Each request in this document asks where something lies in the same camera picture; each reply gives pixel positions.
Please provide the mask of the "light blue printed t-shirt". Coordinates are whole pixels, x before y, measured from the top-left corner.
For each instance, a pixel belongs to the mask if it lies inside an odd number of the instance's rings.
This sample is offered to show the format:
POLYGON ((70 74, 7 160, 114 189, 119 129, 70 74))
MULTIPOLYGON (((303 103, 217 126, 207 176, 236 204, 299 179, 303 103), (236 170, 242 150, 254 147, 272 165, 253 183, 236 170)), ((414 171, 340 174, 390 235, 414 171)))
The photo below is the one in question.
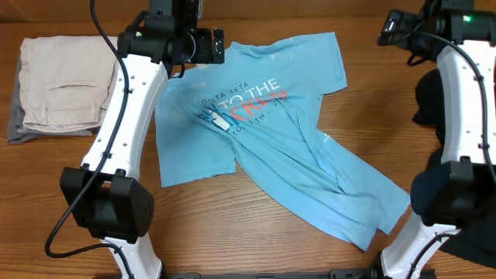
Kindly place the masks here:
POLYGON ((406 191, 317 127, 347 86, 335 33, 232 43, 222 64, 171 78, 155 108, 165 187, 241 167, 276 202, 365 250, 410 203, 406 191))

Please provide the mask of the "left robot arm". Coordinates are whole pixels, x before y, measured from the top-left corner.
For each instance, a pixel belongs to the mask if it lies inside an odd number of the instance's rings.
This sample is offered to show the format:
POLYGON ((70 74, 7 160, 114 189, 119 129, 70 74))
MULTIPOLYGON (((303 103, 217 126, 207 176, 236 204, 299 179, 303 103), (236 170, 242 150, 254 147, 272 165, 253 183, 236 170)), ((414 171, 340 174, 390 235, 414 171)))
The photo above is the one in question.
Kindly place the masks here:
POLYGON ((149 236, 154 198, 140 184, 151 116, 174 66, 221 64, 224 32, 198 26, 201 0, 152 1, 111 45, 118 62, 104 122, 80 167, 67 167, 60 187, 66 216, 108 249, 122 278, 163 278, 149 236))

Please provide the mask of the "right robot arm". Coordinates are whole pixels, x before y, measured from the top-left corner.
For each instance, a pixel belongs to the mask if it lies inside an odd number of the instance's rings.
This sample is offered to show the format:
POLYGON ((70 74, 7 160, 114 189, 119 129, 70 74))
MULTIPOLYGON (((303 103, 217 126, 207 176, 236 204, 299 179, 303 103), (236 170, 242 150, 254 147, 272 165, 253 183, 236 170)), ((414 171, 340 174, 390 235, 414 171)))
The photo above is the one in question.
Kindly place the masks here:
POLYGON ((495 14, 472 1, 427 1, 393 9, 377 40, 409 51, 409 66, 437 68, 417 94, 443 92, 443 145, 411 189, 412 214, 359 278, 433 278, 425 265, 447 241, 495 210, 495 14))

